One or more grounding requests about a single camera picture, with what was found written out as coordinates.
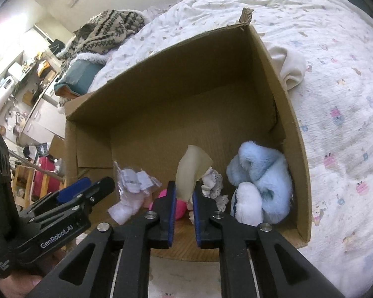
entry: clear plastic packet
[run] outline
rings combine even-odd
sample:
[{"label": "clear plastic packet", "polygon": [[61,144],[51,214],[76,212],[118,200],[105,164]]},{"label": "clear plastic packet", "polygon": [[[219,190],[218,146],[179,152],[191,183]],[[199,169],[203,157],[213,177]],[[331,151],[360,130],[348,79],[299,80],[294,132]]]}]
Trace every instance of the clear plastic packet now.
[{"label": "clear plastic packet", "polygon": [[108,213],[118,224],[123,225],[139,211],[145,198],[158,190],[162,184],[142,169],[122,169],[116,161],[114,169],[120,202],[110,207]]}]

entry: metal rod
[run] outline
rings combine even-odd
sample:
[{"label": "metal rod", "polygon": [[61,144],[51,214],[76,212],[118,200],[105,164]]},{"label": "metal rod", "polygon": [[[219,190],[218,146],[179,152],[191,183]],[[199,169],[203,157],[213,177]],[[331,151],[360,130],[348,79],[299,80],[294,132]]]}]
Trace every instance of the metal rod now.
[{"label": "metal rod", "polygon": [[17,158],[19,161],[23,162],[25,165],[27,165],[28,167],[31,167],[33,169],[36,169],[37,171],[40,171],[52,178],[55,178],[57,180],[59,180],[60,182],[64,182],[64,178],[63,177],[60,177],[58,176],[55,172],[53,171],[49,171],[49,170],[44,170],[42,168],[40,168],[38,165],[35,165],[35,164],[32,164],[31,162],[29,162],[28,160],[26,160],[25,158],[22,158],[21,156],[19,156],[18,154],[16,154],[15,152],[11,151],[10,149],[8,149],[8,152],[10,153],[10,155],[12,157],[15,157]]}]

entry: patterned blanket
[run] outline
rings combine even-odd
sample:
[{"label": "patterned blanket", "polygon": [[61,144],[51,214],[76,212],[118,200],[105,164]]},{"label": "patterned blanket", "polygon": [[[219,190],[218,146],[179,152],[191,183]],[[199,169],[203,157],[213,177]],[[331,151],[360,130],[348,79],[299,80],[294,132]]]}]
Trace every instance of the patterned blanket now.
[{"label": "patterned blanket", "polygon": [[140,31],[144,25],[145,21],[141,14],[130,10],[106,10],[91,18],[74,32],[76,36],[57,55],[58,59],[64,60],[60,77],[79,53],[103,55],[119,47],[124,39]]}]

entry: white patterned bedding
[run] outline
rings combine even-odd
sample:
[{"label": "white patterned bedding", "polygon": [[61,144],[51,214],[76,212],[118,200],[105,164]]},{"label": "white patterned bedding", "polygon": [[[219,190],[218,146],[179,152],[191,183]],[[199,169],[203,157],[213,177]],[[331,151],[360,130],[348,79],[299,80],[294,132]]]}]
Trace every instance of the white patterned bedding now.
[{"label": "white patterned bedding", "polygon": [[305,56],[289,91],[309,162],[312,238],[300,251],[347,297],[373,283],[373,20],[347,0],[183,0],[130,38],[90,91],[150,55],[233,24],[242,8],[265,41]]}]

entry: bed sheet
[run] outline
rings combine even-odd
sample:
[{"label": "bed sheet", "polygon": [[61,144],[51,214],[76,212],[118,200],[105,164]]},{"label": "bed sheet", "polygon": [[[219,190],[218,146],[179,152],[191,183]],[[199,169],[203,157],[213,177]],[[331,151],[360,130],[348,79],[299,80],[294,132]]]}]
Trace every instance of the bed sheet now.
[{"label": "bed sheet", "polygon": [[373,20],[347,0],[183,0],[130,38],[90,91],[154,53],[235,23],[307,60],[289,91],[312,188],[312,237],[300,251],[347,297],[373,283]]}]

